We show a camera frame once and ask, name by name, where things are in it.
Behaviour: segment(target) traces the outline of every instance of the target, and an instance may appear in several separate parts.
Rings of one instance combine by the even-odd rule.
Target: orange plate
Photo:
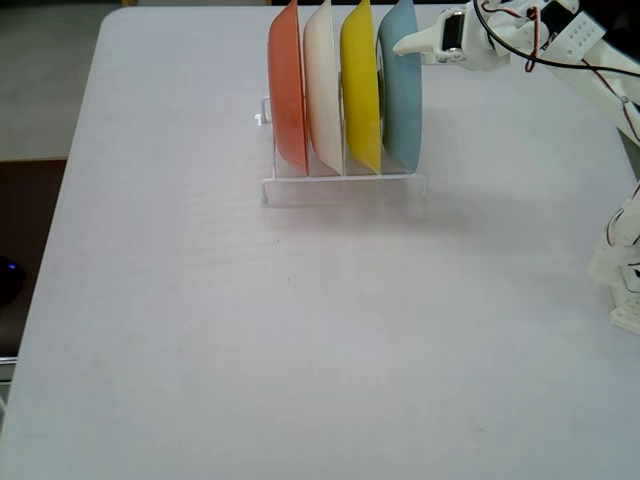
[[[267,49],[269,96],[276,147],[282,158],[308,175],[307,125],[296,0],[273,20]]]

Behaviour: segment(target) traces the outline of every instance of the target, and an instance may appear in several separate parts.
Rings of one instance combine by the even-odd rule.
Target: wire
[[[484,10],[487,13],[503,12],[503,13],[511,15],[512,17],[515,17],[515,18],[524,18],[518,12],[516,12],[514,10],[511,10],[510,8],[487,8],[487,5],[489,5],[489,0],[487,0],[486,2],[484,2],[482,4],[482,10]]]
[[[582,60],[582,62],[585,65],[589,65],[589,62],[587,62],[586,60]],[[633,126],[633,122],[631,121],[631,117],[629,117],[629,113],[627,112],[627,103],[629,103],[629,99],[627,97],[621,97],[611,86],[611,84],[609,84],[609,82],[607,82],[607,79],[604,78],[600,72],[594,70],[593,71],[594,74],[596,74],[596,76],[600,79],[600,81],[604,84],[605,87],[607,87],[607,90],[609,90],[618,100],[620,100],[620,103],[622,104],[622,113],[624,114],[624,117],[627,119],[627,123],[629,124],[629,128],[631,129],[631,132],[633,133],[633,136],[636,137],[636,141],[638,143],[640,143],[640,137],[638,137],[638,133],[636,132],[635,127]],[[633,192],[633,197],[635,197],[638,194],[638,190],[640,190],[640,184],[636,187],[635,192]]]
[[[531,56],[533,58],[538,58],[538,50],[540,49],[540,10],[538,7],[533,7],[531,9],[531,17],[533,17],[533,21],[535,24],[535,28],[533,31],[533,52],[531,52]],[[524,71],[527,73],[533,72],[533,69],[536,66],[535,60],[527,60],[527,63],[524,64]]]
[[[478,0],[472,0],[472,1],[473,1],[473,8],[474,8],[474,10],[476,12],[476,16],[478,17],[478,21],[482,25],[482,28],[484,28],[485,31],[487,32],[487,35],[489,35],[489,37],[491,39],[493,39],[496,42],[498,42],[503,48],[507,49],[508,51],[513,53],[514,55],[517,55],[519,57],[525,58],[525,59],[530,60],[530,61],[535,62],[535,63],[541,63],[542,65],[547,65],[548,67],[566,68],[568,70],[591,70],[592,72],[595,72],[595,71],[612,72],[612,73],[619,73],[621,75],[629,75],[631,77],[640,78],[640,73],[630,72],[628,70],[621,70],[619,68],[600,67],[600,66],[591,66],[590,67],[588,65],[577,65],[577,64],[573,64],[573,63],[552,62],[550,60],[545,60],[544,58],[536,58],[536,57],[533,57],[531,55],[527,55],[526,53],[522,53],[517,48],[512,47],[507,42],[505,42],[502,38],[500,38],[499,35],[497,35],[491,29],[491,27],[487,24],[487,21],[482,16],[482,12],[480,10],[480,4],[478,3]]]
[[[618,219],[623,213],[624,213],[624,208],[621,208],[611,216],[611,218],[609,219],[609,223],[607,224],[607,243],[609,244],[610,247],[613,247],[614,245],[613,239],[611,238],[611,227],[615,225],[615,222],[618,221]]]

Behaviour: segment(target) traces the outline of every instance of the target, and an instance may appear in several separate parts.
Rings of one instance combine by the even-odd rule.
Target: gray carpet
[[[114,4],[0,7],[0,161],[67,157]]]

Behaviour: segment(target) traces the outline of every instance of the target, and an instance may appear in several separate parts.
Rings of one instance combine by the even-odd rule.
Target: light blue plate
[[[391,158],[410,172],[418,168],[422,143],[422,66],[420,54],[400,57],[393,53],[393,46],[417,31],[413,0],[400,0],[378,29],[382,144]]]

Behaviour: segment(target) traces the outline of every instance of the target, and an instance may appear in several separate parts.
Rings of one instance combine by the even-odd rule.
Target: dish rack
[[[271,124],[271,116],[268,113],[269,109],[267,107],[268,104],[269,104],[269,97],[266,96],[260,102],[260,112],[255,115],[256,122],[260,127]],[[273,167],[272,167],[271,177],[268,177],[262,180],[261,193],[262,193],[263,205],[269,204],[269,194],[268,194],[267,188],[271,184],[291,184],[291,183],[298,183],[298,184],[314,183],[315,184],[315,183],[322,183],[322,182],[361,182],[361,181],[380,182],[385,180],[411,181],[411,182],[419,182],[420,183],[419,194],[422,197],[426,196],[427,177],[424,174],[419,172],[414,172],[414,173],[397,172],[396,170],[401,169],[402,167],[396,164],[395,162],[390,161],[388,158],[387,158],[386,165],[389,166],[389,163],[391,163],[391,168],[393,171],[384,171],[386,169],[383,167],[381,169],[381,173],[374,173],[370,171],[367,173],[363,171],[364,167],[359,167],[358,171],[350,172],[349,171],[350,169],[347,168],[347,164],[348,162],[351,162],[351,159],[349,158],[348,149],[346,146],[346,140],[345,140],[346,134],[345,134],[344,122],[342,122],[341,130],[342,130],[342,165],[343,165],[343,171],[344,171],[342,175],[333,171],[329,172],[328,169],[326,169],[327,173],[321,173],[321,174],[313,173],[312,169],[309,169],[308,175],[298,174],[297,176],[293,176],[286,173],[282,174],[282,172],[280,171],[281,169],[278,167],[279,154],[278,154],[278,149],[276,148],[275,137],[273,137],[273,142],[272,142]],[[310,162],[316,162],[317,164],[321,164],[320,160],[314,158],[314,156],[312,155],[310,155]]]

